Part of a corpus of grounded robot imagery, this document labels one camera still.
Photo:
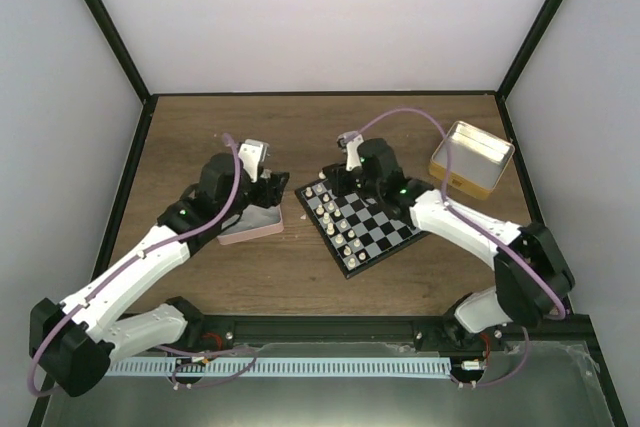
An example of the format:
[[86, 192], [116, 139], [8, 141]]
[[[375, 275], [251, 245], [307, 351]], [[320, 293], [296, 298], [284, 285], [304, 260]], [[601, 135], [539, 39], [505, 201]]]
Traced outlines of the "pink metal tin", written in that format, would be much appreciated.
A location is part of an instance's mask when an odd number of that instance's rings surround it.
[[261, 208], [250, 205], [241, 214], [222, 224], [217, 240], [221, 245], [231, 245], [281, 233], [283, 230], [280, 206]]

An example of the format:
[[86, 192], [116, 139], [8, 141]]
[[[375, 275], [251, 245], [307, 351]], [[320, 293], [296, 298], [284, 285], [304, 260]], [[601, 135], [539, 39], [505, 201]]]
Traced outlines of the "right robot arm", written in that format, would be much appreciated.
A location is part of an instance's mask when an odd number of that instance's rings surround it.
[[451, 347], [468, 349], [498, 325], [536, 328], [545, 318], [565, 317], [563, 300], [575, 278], [544, 224], [520, 226], [448, 199], [428, 182], [406, 176], [382, 138], [348, 132], [337, 145], [345, 161], [322, 170], [335, 193], [373, 200], [389, 218], [453, 243], [492, 270], [492, 287], [463, 296], [446, 312], [443, 330]]

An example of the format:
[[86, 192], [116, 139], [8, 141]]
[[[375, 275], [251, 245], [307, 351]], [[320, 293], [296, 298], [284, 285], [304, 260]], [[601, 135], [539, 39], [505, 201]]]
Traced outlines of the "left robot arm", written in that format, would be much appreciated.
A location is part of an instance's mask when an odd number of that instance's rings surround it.
[[116, 362], [149, 349], [183, 354], [204, 339], [204, 316], [174, 297], [144, 314], [124, 312], [156, 282], [186, 263], [251, 207], [281, 203], [290, 175], [236, 152], [218, 153], [197, 182], [157, 218], [142, 240], [91, 283], [62, 301], [41, 300], [31, 310], [27, 386], [37, 396], [35, 372], [44, 370], [71, 397], [92, 389]]

